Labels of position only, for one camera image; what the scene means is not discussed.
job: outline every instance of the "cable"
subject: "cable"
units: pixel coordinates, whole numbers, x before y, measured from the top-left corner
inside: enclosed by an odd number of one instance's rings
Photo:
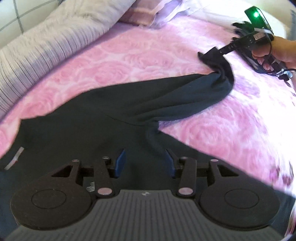
[[[296,69],[284,69],[284,71],[296,71]]]

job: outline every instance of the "striped pillow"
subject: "striped pillow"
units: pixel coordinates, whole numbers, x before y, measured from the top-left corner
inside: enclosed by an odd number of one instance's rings
[[[106,33],[135,0],[67,0],[0,49],[0,120],[54,66]]]

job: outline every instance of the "green light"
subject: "green light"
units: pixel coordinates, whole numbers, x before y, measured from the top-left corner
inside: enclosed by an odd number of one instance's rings
[[[254,12],[254,17],[259,17],[259,13],[258,12]]]

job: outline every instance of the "metal pin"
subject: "metal pin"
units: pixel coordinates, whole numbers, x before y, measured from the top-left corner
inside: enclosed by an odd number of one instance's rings
[[[193,190],[191,188],[180,188],[178,192],[182,195],[191,195]]]
[[[111,188],[100,188],[99,190],[98,190],[98,194],[100,194],[100,195],[110,195],[111,193],[112,193],[113,191],[112,191],[112,189]]]
[[[148,195],[150,195],[150,192],[147,192],[147,191],[146,192],[142,192],[142,195],[143,196],[148,196]]]

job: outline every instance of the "pillowcase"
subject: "pillowcase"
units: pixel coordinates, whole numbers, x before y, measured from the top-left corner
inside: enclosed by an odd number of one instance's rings
[[[67,0],[0,49],[0,120],[54,66],[106,33],[133,3]]]
[[[197,0],[136,0],[120,21],[160,28],[177,13],[192,11],[197,5]]]

